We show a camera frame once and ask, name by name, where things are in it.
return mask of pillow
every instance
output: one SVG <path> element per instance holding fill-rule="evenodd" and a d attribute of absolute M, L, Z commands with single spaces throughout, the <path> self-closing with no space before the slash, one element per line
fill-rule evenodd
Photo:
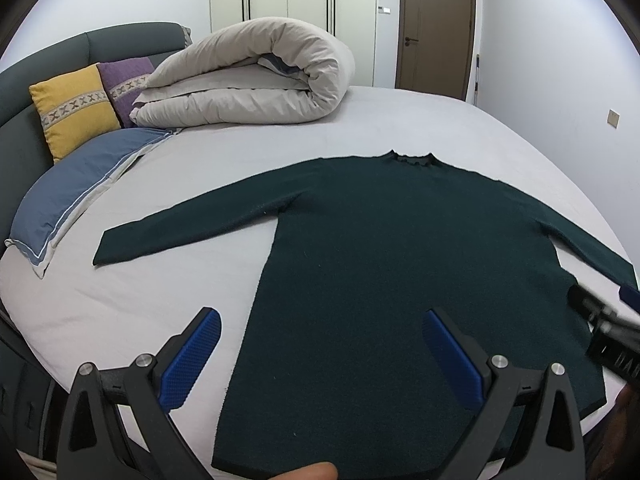
<path fill-rule="evenodd" d="M 140 156 L 174 133 L 127 128 L 87 141 L 31 186 L 4 244 L 15 244 L 42 278 L 59 241 L 80 215 Z"/>
<path fill-rule="evenodd" d="M 53 162 L 120 128 L 95 65 L 29 87 Z"/>
<path fill-rule="evenodd" d="M 149 58 L 132 57 L 113 63 L 98 63 L 98 71 L 122 126 L 135 126 L 129 114 L 133 110 L 133 101 L 145 87 L 147 76 L 154 71 Z"/>

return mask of sweater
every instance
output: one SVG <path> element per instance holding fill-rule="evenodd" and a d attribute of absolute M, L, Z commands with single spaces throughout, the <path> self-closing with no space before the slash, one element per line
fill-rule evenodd
<path fill-rule="evenodd" d="M 539 200 L 431 154 L 258 174 L 106 231 L 94 264 L 265 215 L 278 226 L 213 467 L 258 479 L 329 460 L 342 479 L 424 478 L 473 417 L 422 340 L 422 314 L 436 306 L 489 355 L 539 370 L 562 363 L 582 416 L 606 402 L 602 369 L 584 354 L 587 323 L 567 305 L 575 278 L 549 237 L 635 287 L 631 264 Z M 514 418 L 498 456 L 516 427 Z"/>

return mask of electrical socket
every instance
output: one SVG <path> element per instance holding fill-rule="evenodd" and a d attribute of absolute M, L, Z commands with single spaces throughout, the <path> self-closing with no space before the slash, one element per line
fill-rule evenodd
<path fill-rule="evenodd" d="M 614 128 L 617 128 L 619 122 L 620 122 L 620 114 L 615 113 L 613 110 L 609 110 L 609 117 L 607 118 L 607 123 L 613 126 Z"/>

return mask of yellow cushion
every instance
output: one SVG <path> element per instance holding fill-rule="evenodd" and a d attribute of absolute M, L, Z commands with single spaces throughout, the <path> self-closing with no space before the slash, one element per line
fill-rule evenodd
<path fill-rule="evenodd" d="M 95 65 L 29 87 L 56 163 L 81 144 L 120 129 Z"/>

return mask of white wall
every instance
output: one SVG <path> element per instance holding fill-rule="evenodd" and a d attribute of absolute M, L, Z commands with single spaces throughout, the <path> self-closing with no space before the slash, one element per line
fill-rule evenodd
<path fill-rule="evenodd" d="M 622 26 L 603 0 L 484 0 L 483 21 L 479 106 L 564 171 L 640 264 L 640 56 Z"/>
<path fill-rule="evenodd" d="M 378 5 L 391 9 L 391 14 L 378 14 L 376 22 L 376 58 L 373 86 L 395 88 L 396 63 L 398 62 L 398 27 L 400 0 L 378 0 Z M 474 31 L 474 54 L 469 77 L 466 102 L 474 100 L 476 81 L 476 55 L 480 52 L 482 32 L 482 0 L 476 0 L 476 30 Z"/>
<path fill-rule="evenodd" d="M 209 0 L 39 0 L 0 58 L 0 71 L 76 34 L 132 22 L 177 22 L 199 40 L 210 34 Z"/>

